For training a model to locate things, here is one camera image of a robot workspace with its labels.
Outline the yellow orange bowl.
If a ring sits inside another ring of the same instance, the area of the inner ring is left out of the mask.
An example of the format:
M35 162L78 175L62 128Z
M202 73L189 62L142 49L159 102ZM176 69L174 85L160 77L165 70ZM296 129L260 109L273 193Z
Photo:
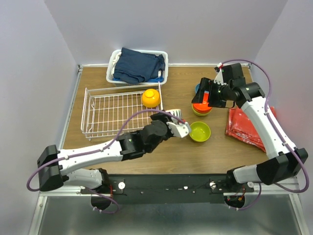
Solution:
M154 108L161 102L160 93L155 89L147 89L142 94L142 103L147 108Z

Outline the lime green bowl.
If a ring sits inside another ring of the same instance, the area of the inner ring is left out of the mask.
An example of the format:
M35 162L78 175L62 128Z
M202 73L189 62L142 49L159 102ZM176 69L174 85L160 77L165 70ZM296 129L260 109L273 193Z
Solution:
M205 117L211 112L211 110L209 110L208 112L200 113L197 110L195 110L194 108L192 110L193 110L193 113L199 117Z

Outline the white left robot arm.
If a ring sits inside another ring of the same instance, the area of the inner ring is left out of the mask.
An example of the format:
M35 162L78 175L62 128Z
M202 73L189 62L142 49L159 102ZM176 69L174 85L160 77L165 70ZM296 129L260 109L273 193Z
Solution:
M137 159L152 153L163 141L184 138L191 132L179 109L155 111L150 118L151 123L142 129L128 133L119 130L111 141L101 144L61 150L56 145L47 146L37 160L38 190L53 191L68 184L104 193L109 186L104 170L86 170L87 166Z

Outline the white black striped bowl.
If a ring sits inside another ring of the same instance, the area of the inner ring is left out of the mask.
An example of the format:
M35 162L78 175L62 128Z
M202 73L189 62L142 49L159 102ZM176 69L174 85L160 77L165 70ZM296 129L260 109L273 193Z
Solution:
M177 117L178 119L182 118L181 109L170 109L170 110L166 110L166 112L168 112L171 115Z

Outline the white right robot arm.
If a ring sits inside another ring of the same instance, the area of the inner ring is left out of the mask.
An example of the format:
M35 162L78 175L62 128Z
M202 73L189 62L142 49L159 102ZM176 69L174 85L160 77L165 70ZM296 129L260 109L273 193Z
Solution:
M283 131L268 105L268 95L258 83L246 83L238 60L219 63L215 70L215 79L201 79L192 103L202 103L205 93L209 94L208 105L213 108L224 108L227 101L232 101L251 121L268 157L263 163L229 170L225 187L235 192L247 182L278 186L280 181L295 177L303 170L308 153Z

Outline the red orange bowl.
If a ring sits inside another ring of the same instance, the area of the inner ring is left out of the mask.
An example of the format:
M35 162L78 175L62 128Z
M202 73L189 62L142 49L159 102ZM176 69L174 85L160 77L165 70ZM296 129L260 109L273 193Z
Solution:
M207 106L206 104L192 104L194 112L197 112L201 115L206 115L211 112L212 107Z
M209 99L209 93L205 92L202 103L193 103L192 105L196 109L196 111L199 113L209 112L212 108L209 106L208 99Z

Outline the blue bowl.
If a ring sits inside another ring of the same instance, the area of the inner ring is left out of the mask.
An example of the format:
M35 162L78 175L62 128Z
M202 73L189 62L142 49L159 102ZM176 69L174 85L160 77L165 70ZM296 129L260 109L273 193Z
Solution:
M195 94L197 94L199 87L200 87L200 83L195 86Z

